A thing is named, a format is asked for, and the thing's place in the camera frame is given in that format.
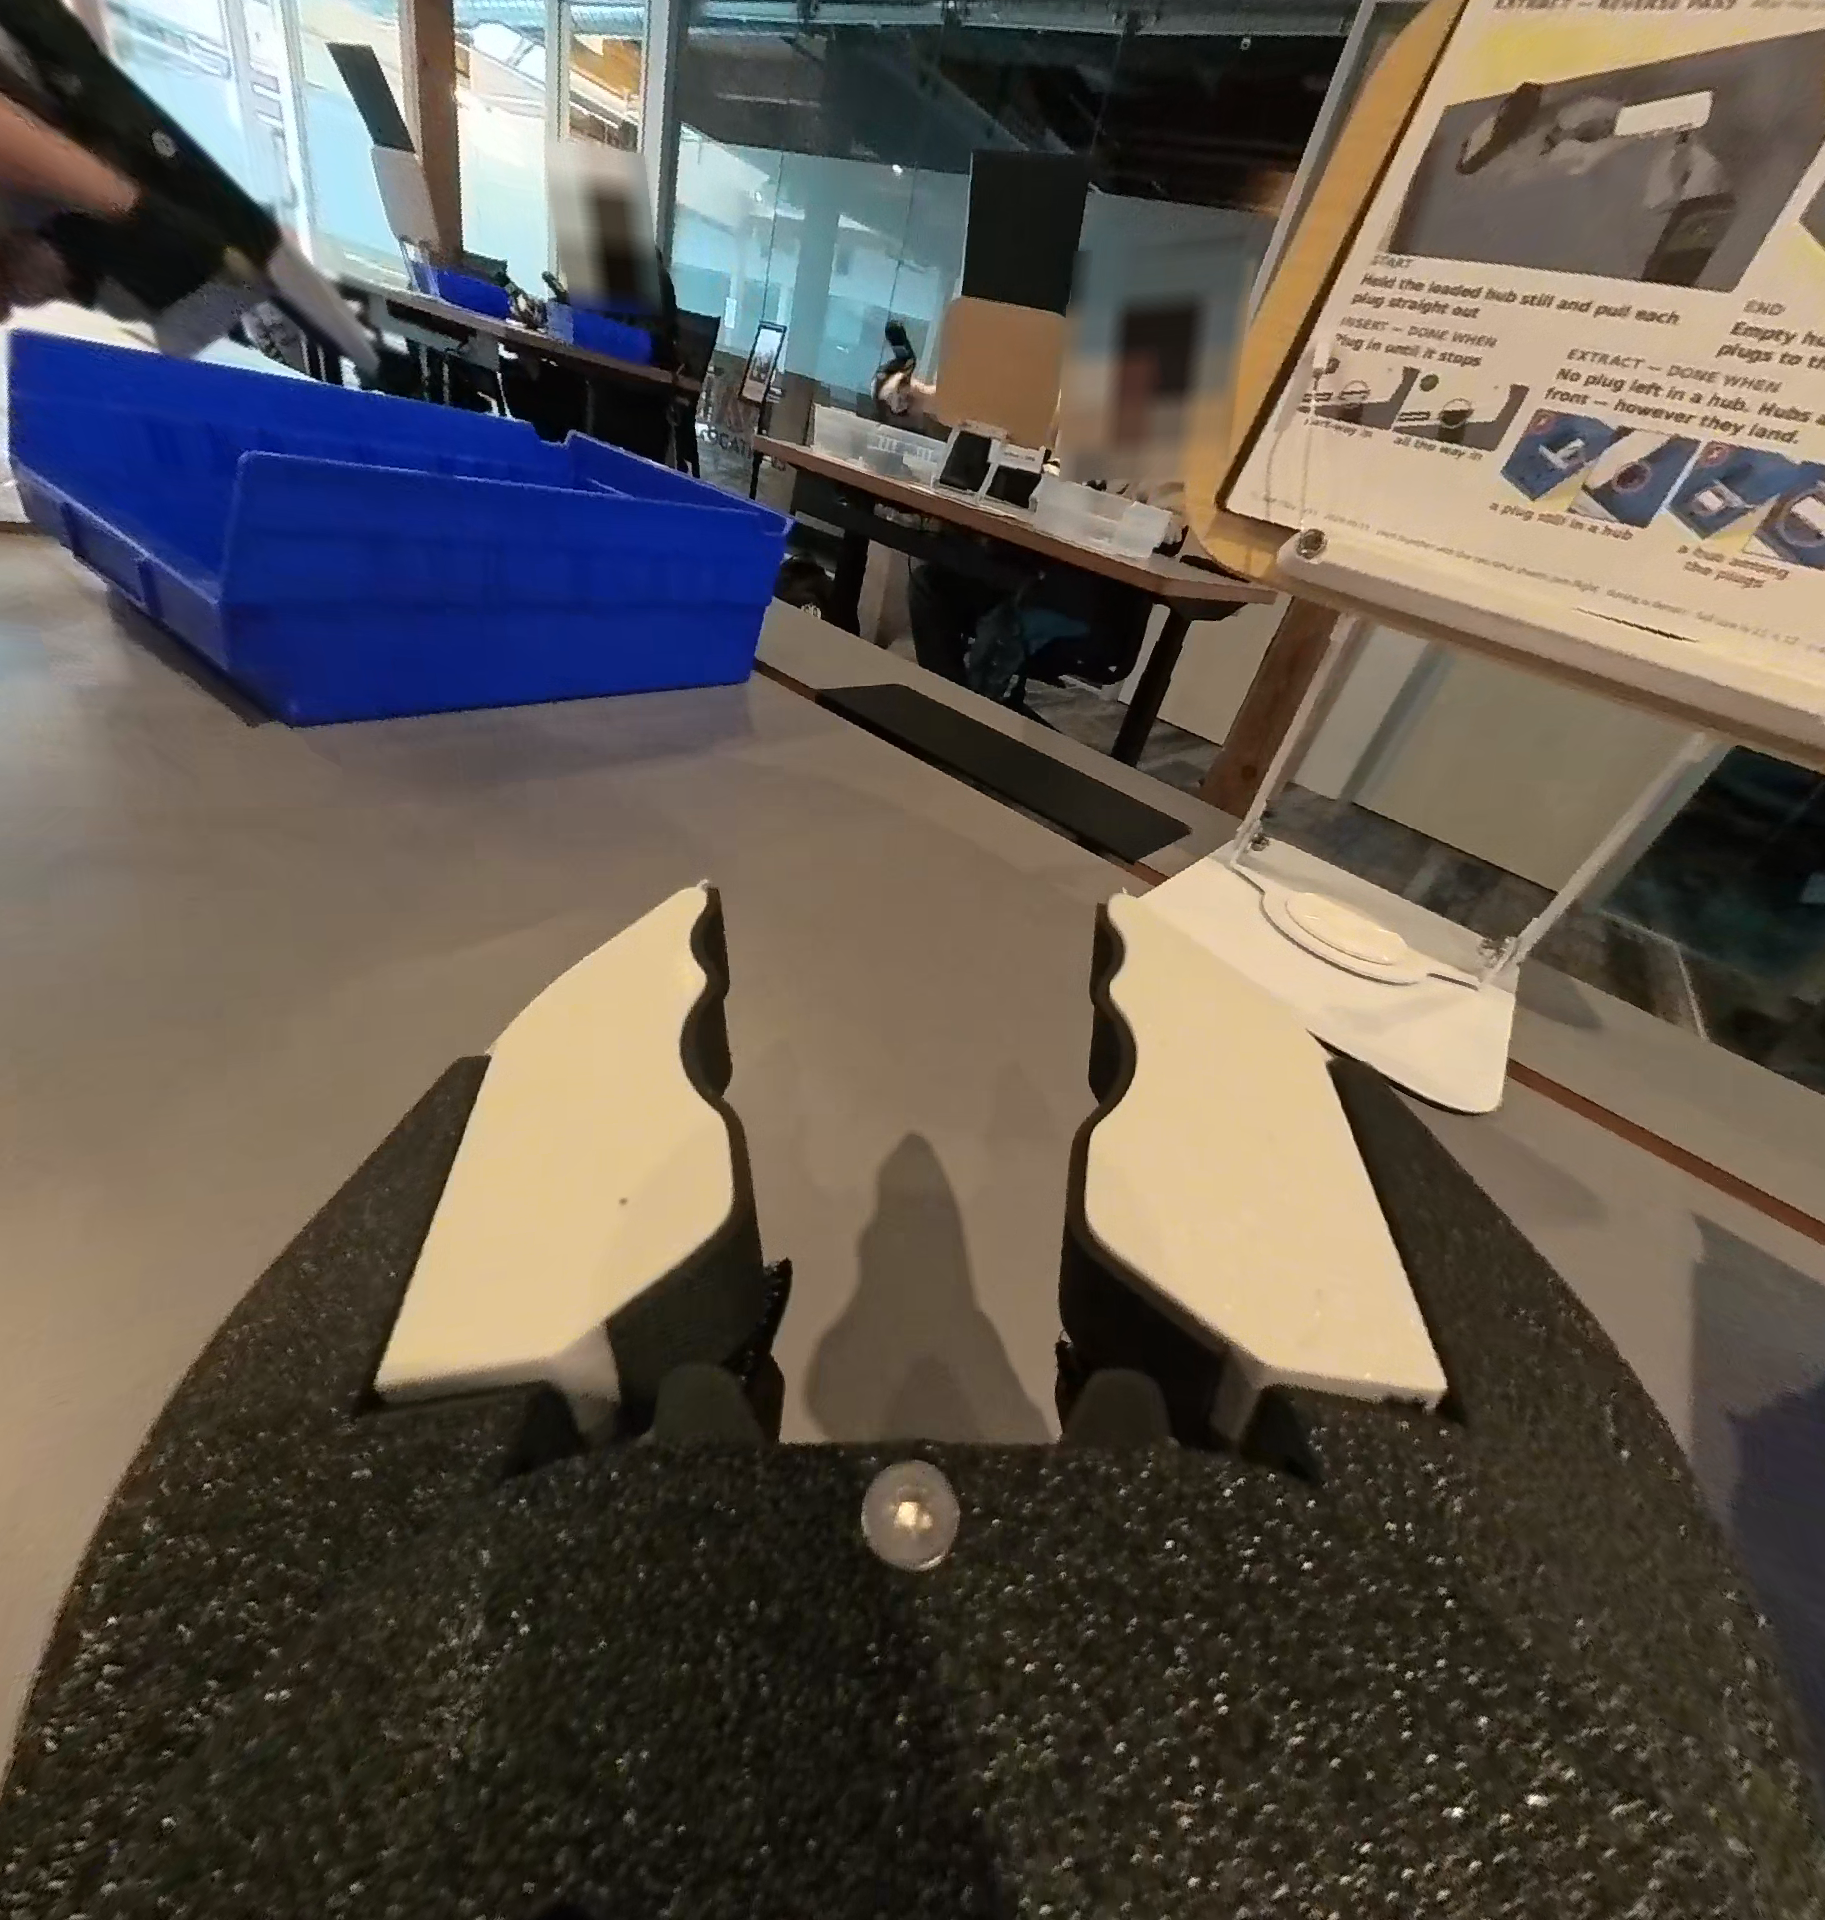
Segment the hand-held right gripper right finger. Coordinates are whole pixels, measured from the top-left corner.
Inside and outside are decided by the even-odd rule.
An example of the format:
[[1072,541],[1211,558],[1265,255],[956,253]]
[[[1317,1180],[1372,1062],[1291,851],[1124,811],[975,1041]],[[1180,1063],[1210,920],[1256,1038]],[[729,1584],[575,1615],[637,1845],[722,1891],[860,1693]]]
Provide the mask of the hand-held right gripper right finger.
[[1057,1278],[1064,1437],[1252,1444],[1282,1395],[1446,1410],[1326,1049],[1146,898],[1096,907],[1088,994],[1089,1113]]

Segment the person's left hand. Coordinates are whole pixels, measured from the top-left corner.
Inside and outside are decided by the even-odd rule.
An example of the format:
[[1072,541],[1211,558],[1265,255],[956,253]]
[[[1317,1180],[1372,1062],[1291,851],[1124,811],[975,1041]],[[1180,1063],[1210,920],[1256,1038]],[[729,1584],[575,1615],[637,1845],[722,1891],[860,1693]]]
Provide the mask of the person's left hand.
[[60,255],[40,238],[58,213],[124,222],[137,189],[98,156],[0,94],[0,204],[31,225],[0,230],[0,327],[20,310],[73,301]]

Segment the brown cardboard sheet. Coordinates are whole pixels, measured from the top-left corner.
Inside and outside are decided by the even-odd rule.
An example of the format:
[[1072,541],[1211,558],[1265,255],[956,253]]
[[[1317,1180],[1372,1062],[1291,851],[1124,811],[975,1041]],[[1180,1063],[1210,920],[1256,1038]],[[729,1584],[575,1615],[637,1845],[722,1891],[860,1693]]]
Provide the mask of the brown cardboard sheet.
[[1049,449],[1067,343],[1064,313],[952,298],[937,331],[932,415],[946,427],[984,427],[1009,444]]

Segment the blue plastic bin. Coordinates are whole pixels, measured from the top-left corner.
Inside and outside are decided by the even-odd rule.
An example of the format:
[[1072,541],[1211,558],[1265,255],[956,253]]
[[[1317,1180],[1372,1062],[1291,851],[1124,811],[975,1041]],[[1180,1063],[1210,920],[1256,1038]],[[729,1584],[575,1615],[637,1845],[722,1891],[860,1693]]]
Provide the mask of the blue plastic bin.
[[16,329],[30,523],[303,730],[742,684],[787,516],[600,440]]

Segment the black standing panel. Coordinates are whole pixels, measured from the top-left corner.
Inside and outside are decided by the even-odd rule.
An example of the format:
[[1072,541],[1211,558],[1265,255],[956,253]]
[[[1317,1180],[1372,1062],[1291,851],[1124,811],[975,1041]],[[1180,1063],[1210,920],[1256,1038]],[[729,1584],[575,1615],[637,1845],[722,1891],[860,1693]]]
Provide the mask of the black standing panel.
[[1064,318],[1088,184],[1085,156],[975,151],[956,295]]

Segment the wooden instruction board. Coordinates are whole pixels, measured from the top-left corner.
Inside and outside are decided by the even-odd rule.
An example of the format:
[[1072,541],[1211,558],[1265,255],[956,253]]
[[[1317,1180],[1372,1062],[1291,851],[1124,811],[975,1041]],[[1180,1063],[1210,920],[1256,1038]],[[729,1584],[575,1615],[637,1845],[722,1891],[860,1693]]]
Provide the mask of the wooden instruction board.
[[1825,771],[1825,5],[1426,5],[1190,459],[1215,560]]

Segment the black rectangular desk pad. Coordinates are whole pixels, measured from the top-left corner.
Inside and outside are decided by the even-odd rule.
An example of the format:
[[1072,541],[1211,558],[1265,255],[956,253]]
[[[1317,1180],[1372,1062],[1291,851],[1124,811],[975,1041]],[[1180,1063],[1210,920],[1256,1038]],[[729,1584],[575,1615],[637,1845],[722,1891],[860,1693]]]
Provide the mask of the black rectangular desk pad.
[[817,706],[1095,855],[1135,866],[1187,837],[1161,809],[903,684],[828,689]]

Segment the wooden post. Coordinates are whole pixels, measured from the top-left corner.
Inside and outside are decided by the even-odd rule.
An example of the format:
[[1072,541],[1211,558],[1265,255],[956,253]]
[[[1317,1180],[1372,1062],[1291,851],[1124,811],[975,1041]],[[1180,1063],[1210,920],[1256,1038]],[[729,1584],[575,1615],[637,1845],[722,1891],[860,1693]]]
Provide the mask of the wooden post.
[[1296,723],[1309,723],[1323,696],[1337,628],[1331,609],[1309,601],[1285,605],[1233,724],[1197,786],[1201,804],[1233,820],[1248,814],[1265,771],[1285,766],[1280,757],[1293,751]]

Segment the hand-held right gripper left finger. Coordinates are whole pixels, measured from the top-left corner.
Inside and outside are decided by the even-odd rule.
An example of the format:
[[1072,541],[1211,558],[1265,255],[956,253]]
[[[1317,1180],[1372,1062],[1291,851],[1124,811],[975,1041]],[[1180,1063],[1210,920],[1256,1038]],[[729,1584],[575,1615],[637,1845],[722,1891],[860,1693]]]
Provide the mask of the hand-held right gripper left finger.
[[548,1390],[588,1440],[674,1409],[775,1442],[787,1264],[732,1113],[723,902],[670,895],[499,1033],[375,1370],[381,1406]]

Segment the wooden background table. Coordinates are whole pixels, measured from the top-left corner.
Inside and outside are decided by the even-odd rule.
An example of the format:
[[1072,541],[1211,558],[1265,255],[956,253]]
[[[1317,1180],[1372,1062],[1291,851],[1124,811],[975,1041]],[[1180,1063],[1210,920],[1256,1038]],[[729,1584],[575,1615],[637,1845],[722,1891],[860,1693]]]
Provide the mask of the wooden background table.
[[1112,614],[1103,635],[1115,636],[1119,679],[1131,679],[1112,759],[1137,766],[1161,721],[1185,642],[1199,625],[1276,605],[1276,596],[1215,565],[1185,558],[1121,558],[1049,532],[1032,515],[971,496],[877,474],[854,459],[758,433],[753,477],[767,467],[793,474],[793,519],[834,541],[820,618],[859,635],[859,601],[875,546],[909,565],[1012,595],[1021,587],[1084,584]]

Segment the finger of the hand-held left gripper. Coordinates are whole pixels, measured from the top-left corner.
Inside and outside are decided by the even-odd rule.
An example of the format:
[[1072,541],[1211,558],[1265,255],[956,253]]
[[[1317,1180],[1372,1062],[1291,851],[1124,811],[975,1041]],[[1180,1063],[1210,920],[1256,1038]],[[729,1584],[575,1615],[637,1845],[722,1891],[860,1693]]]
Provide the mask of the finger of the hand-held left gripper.
[[343,295],[296,249],[274,249],[264,267],[270,304],[358,372],[379,372],[371,329]]
[[201,357],[270,304],[261,286],[204,283],[154,313],[154,345],[166,357]]

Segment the clear plastic container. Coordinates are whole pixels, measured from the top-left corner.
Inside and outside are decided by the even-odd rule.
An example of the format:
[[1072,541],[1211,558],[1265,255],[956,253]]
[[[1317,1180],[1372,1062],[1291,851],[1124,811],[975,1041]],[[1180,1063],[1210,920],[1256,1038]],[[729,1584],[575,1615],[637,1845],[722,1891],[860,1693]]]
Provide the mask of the clear plastic container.
[[881,479],[932,487],[948,450],[948,437],[817,405],[812,412],[808,446]]
[[1147,562],[1169,541],[1180,538],[1174,534],[1166,509],[1072,484],[1054,474],[1039,481],[1028,511],[1046,538],[1131,565]]

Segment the dark background table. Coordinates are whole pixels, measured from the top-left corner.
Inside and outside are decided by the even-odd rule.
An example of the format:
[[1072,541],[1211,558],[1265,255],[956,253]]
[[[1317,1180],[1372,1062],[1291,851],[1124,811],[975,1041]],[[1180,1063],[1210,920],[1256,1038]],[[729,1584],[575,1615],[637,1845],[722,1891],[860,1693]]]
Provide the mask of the dark background table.
[[533,427],[544,441],[602,437],[677,466],[699,385],[648,361],[574,345],[415,289],[340,277],[338,292],[376,342],[379,373],[359,386],[460,415]]

